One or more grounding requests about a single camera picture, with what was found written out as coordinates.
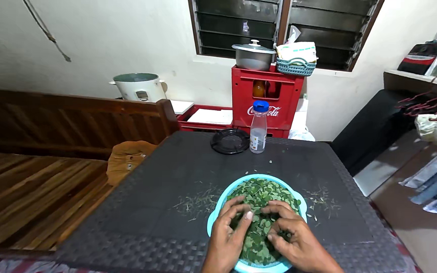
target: dark gray table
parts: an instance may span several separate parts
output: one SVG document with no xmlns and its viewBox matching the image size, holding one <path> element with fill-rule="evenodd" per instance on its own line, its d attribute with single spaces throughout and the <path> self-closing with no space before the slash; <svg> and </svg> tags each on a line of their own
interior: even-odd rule
<svg viewBox="0 0 437 273">
<path fill-rule="evenodd" d="M 308 224 L 346 272 L 405 269 L 327 144 L 268 138 L 262 154 L 222 155 L 210 148 L 212 135 L 176 132 L 165 140 L 58 248 L 57 259 L 109 272 L 199 272 L 213 201 L 246 172 L 257 172 L 282 179 L 314 205 Z"/>
</svg>

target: wooden backrest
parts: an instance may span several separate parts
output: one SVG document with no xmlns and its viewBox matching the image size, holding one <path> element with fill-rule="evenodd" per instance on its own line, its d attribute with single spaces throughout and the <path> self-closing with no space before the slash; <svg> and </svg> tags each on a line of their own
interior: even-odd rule
<svg viewBox="0 0 437 273">
<path fill-rule="evenodd" d="M 131 102 L 0 90 L 0 152 L 108 159 L 127 140 L 179 130 L 169 100 Z"/>
</svg>

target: window frame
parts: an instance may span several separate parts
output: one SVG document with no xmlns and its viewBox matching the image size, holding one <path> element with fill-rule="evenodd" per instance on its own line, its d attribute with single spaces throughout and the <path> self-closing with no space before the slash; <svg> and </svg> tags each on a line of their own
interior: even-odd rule
<svg viewBox="0 0 437 273">
<path fill-rule="evenodd" d="M 331 70 L 331 71 L 345 71 L 345 72 L 352 72 L 355 64 L 357 63 L 357 60 L 362 52 L 362 49 L 367 42 L 368 36 L 370 35 L 370 32 L 372 31 L 373 25 L 375 21 L 377 20 L 377 17 L 380 13 L 380 10 L 382 9 L 382 6 L 384 4 L 385 0 L 378 0 L 376 4 L 372 6 L 372 9 L 370 10 L 368 16 L 368 20 L 366 23 L 364 23 L 363 27 L 360 30 L 361 39 L 355 43 L 353 46 L 354 53 L 351 57 L 350 64 L 348 67 L 344 70 L 340 69 L 325 69 L 325 70 Z M 279 0 L 278 2 L 278 9 L 277 9 L 277 19 L 276 22 L 276 32 L 274 34 L 273 42 L 276 43 L 276 45 L 282 45 L 287 38 L 287 31 L 291 16 L 291 10 L 292 10 L 292 4 L 293 0 Z M 206 54 L 200 53 L 200 35 L 198 34 L 199 29 L 199 23 L 197 19 L 197 4 L 196 0 L 188 0 L 188 6 L 190 10 L 190 19 L 193 29 L 193 38 L 195 41 L 195 52 L 197 55 L 203 55 L 203 56 L 210 56 Z M 233 59 L 231 57 L 219 57 L 219 58 L 227 58 L 227 59 Z"/>
</svg>

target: lid knob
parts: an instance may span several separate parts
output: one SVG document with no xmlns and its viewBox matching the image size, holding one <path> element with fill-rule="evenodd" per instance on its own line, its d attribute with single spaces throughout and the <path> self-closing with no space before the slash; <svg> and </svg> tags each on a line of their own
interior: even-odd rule
<svg viewBox="0 0 437 273">
<path fill-rule="evenodd" d="M 259 40 L 251 40 L 252 44 L 249 44 L 250 46 L 253 47 L 259 47 L 260 45 L 258 44 Z"/>
</svg>

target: light blue bowl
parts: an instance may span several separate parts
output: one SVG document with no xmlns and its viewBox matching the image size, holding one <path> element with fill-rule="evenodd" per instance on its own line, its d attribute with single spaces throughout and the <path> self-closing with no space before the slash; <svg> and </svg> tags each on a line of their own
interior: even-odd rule
<svg viewBox="0 0 437 273">
<path fill-rule="evenodd" d="M 240 183 L 247 181 L 247 180 L 250 180 L 252 178 L 264 178 L 264 179 L 267 179 L 270 181 L 274 181 L 274 182 L 282 185 L 284 188 L 288 189 L 295 199 L 301 201 L 299 211 L 300 211 L 301 217 L 303 217 L 304 221 L 308 222 L 308 220 L 307 220 L 307 208 L 308 208 L 308 206 L 307 206 L 307 202 L 304 200 L 304 198 L 303 198 L 303 196 L 301 196 L 301 194 L 299 194 L 298 192 L 295 192 L 283 180 L 276 178 L 274 176 L 270 176 L 267 174 L 259 174 L 259 173 L 249 174 L 249 175 L 243 176 L 243 177 L 235 180 L 234 183 L 230 184 L 223 191 L 222 195 L 220 196 L 220 198 L 217 201 L 217 205 L 215 206 L 215 210 L 212 211 L 212 213 L 208 217 L 208 222 L 207 222 L 208 236 L 210 236 L 210 234 L 212 233 L 212 226 L 215 222 L 215 219 L 217 219 L 217 216 L 219 215 L 220 209 L 223 207 L 223 205 L 227 201 L 227 196 L 229 194 L 231 194 L 232 191 Z M 291 268 L 291 264 L 285 258 L 281 258 L 279 261 L 277 261 L 275 263 L 272 263 L 272 264 L 267 265 L 267 266 L 261 266 L 261 267 L 250 266 L 241 260 L 239 260 L 237 262 L 237 264 L 235 265 L 235 270 L 240 272 L 240 273 L 269 273 L 269 272 L 270 273 L 283 273 L 283 272 L 286 272 L 290 268 Z"/>
</svg>

